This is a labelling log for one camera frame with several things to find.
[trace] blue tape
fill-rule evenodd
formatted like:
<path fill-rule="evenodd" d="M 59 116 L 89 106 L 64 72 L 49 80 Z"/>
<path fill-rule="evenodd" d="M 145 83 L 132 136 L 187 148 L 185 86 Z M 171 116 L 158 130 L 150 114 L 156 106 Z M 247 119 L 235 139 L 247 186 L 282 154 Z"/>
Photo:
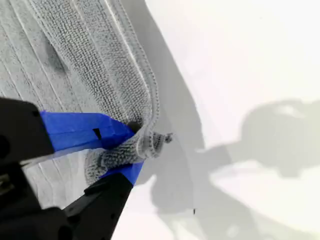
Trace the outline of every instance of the blue tape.
<path fill-rule="evenodd" d="M 51 156 L 53 158 L 85 149 L 111 150 L 134 135 L 127 125 L 101 113 L 41 112 L 40 114 L 55 151 Z M 114 168 L 101 178 L 122 173 L 134 185 L 142 165 L 143 163 L 135 163 Z"/>

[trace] white surface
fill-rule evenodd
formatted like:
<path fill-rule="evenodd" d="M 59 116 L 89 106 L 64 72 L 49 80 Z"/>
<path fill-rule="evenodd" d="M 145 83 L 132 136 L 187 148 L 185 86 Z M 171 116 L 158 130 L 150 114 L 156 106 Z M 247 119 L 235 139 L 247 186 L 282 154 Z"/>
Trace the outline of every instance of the white surface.
<path fill-rule="evenodd" d="M 113 239 L 320 239 L 319 2 L 122 2 L 175 141 Z"/>

